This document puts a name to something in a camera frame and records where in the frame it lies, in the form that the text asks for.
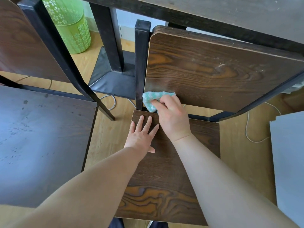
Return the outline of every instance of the chair seat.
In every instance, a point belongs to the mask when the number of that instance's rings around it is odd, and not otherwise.
[[[132,120],[152,116],[152,129],[158,114],[135,110]],[[219,124],[190,119],[196,138],[220,157]],[[160,127],[147,153],[139,163],[124,193],[117,217],[207,225],[186,170],[169,138]]]
[[[97,103],[0,85],[0,204],[37,207],[81,173]]]

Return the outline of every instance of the wooden floor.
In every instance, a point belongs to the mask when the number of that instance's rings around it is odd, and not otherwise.
[[[90,48],[81,54],[72,55],[86,83],[89,82],[100,47],[102,46],[101,39],[97,33],[92,33],[91,36],[92,44]],[[134,42],[122,39],[122,46],[124,50],[134,52]],[[14,81],[22,77],[21,75],[6,72],[0,72],[0,75]],[[50,80],[29,77],[20,81],[20,83],[48,88]],[[72,84],[59,81],[53,81],[51,89],[79,94]],[[127,99],[116,97],[116,100],[117,105],[111,111],[116,117],[116,121],[110,121],[101,112],[97,114],[86,161],[86,169],[122,149],[124,146],[134,107]],[[112,107],[113,99],[111,97],[105,98],[102,101],[108,108]],[[275,105],[283,114],[291,112],[281,101],[280,96],[276,96],[268,102]],[[219,112],[218,110],[193,106],[186,106],[185,108],[188,113],[205,116],[211,116]],[[262,104],[251,110],[248,126],[250,138],[252,140],[261,140],[269,136],[269,121],[274,120],[277,115],[277,111],[267,104]],[[243,114],[220,122],[221,159],[239,176],[248,181],[273,203],[276,203],[270,139],[262,143],[251,143],[248,141],[245,137],[246,121],[247,116]],[[32,208],[0,205],[0,227],[3,227],[10,221],[23,217],[31,211],[33,211]],[[126,219],[124,221],[126,228],[144,228],[148,223],[144,220],[135,219]],[[169,227],[195,228],[199,226],[170,223]]]

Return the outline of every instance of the green plastic basket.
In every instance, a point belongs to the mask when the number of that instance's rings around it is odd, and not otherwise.
[[[80,0],[42,0],[71,54],[89,48],[91,36]]]

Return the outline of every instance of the cleaning cloth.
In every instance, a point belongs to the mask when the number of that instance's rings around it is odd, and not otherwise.
[[[144,92],[143,93],[143,103],[145,104],[147,110],[149,112],[155,112],[156,108],[152,105],[151,100],[159,100],[164,95],[173,96],[175,93],[168,93],[168,92]]]

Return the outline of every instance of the right hand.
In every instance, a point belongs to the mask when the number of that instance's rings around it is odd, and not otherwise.
[[[159,101],[152,100],[151,103],[157,109],[159,123],[171,142],[192,134],[188,114],[176,95],[164,95]]]

